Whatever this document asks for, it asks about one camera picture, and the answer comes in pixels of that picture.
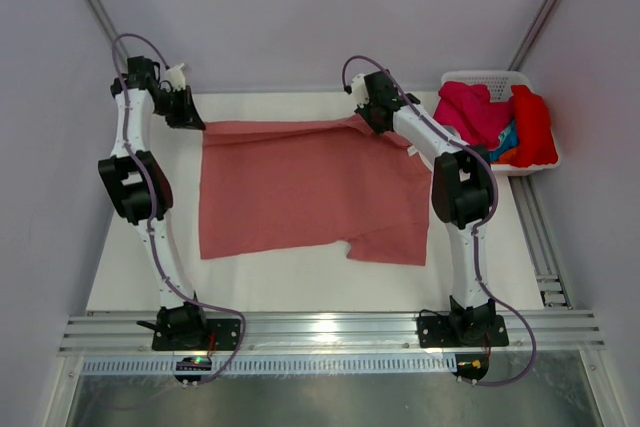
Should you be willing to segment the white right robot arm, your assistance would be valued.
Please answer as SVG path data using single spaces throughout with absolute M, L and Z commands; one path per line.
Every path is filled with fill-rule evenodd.
M 375 133 L 403 137 L 432 166 L 431 205 L 447 228 L 454 273 L 447 333 L 459 345 L 480 341 L 497 320 L 484 279 L 486 224 L 497 205 L 486 149 L 447 131 L 386 70 L 355 76 L 345 91 Z

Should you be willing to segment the salmon pink t shirt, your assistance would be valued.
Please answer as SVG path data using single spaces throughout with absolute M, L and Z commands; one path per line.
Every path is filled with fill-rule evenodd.
M 203 134 L 199 249 L 218 259 L 347 243 L 347 258 L 421 266 L 431 172 L 359 116 L 211 122 Z

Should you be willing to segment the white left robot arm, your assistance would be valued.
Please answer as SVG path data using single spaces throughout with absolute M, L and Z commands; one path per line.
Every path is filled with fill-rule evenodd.
M 153 322 L 138 324 L 154 332 L 156 351 L 198 350 L 210 326 L 189 282 L 171 230 L 174 198 L 170 183 L 148 147 L 152 115 L 172 129 L 203 131 L 181 65 L 168 67 L 147 57 L 131 57 L 127 71 L 110 87 L 117 106 L 117 134 L 110 155 L 98 162 L 100 178 L 116 213 L 140 236 L 159 291 Z

